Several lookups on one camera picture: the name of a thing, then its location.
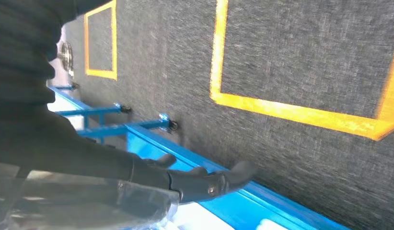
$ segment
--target black wheel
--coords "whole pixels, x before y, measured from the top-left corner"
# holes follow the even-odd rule
[[[72,83],[71,83],[71,86],[73,87],[73,89],[74,89],[74,90],[76,90],[76,89],[79,89],[79,88],[80,88],[80,85],[79,85],[79,84],[77,84],[77,83],[75,83],[75,82],[72,82]]]
[[[170,131],[176,131],[179,128],[179,124],[175,121],[169,121]]]
[[[125,106],[125,105],[121,106],[121,112],[122,112],[122,113],[127,114],[127,113],[129,113],[129,112],[131,112],[131,111],[132,111],[132,108],[131,108],[131,107]]]

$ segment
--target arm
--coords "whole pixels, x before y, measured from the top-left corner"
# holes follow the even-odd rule
[[[21,169],[129,181],[175,191],[181,202],[213,199],[245,186],[255,166],[242,162],[231,171],[208,174],[168,170],[160,161],[92,143],[67,119],[48,111],[63,24],[108,0],[0,0],[0,163]]]

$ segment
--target metal bolt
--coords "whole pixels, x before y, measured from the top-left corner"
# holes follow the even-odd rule
[[[210,185],[208,189],[209,195],[210,196],[215,196],[217,193],[217,189],[214,185]]]

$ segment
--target metal wheel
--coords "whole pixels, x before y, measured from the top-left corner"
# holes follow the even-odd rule
[[[176,131],[179,128],[179,124],[175,121],[169,121],[170,131]]]
[[[63,42],[59,58],[61,59],[65,71],[73,71],[73,50],[70,43]]]

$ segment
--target robotic hand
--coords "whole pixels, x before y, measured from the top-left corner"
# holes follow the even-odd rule
[[[80,217],[100,208],[88,206],[77,213],[77,205],[94,202],[138,217],[137,224],[156,221],[173,202],[225,195],[244,187],[256,172],[249,162],[221,172],[169,170],[174,156],[143,160],[98,145],[48,111],[47,103],[54,101],[46,87],[46,80],[54,77],[48,61],[57,56],[62,25],[108,1],[0,0],[0,164],[18,168],[7,180],[0,167],[0,224],[15,211],[26,215],[41,210],[53,221],[57,218],[49,214],[55,210],[63,210],[59,216]],[[32,172],[62,176],[38,179],[31,178]],[[126,215],[121,219],[129,220]]]

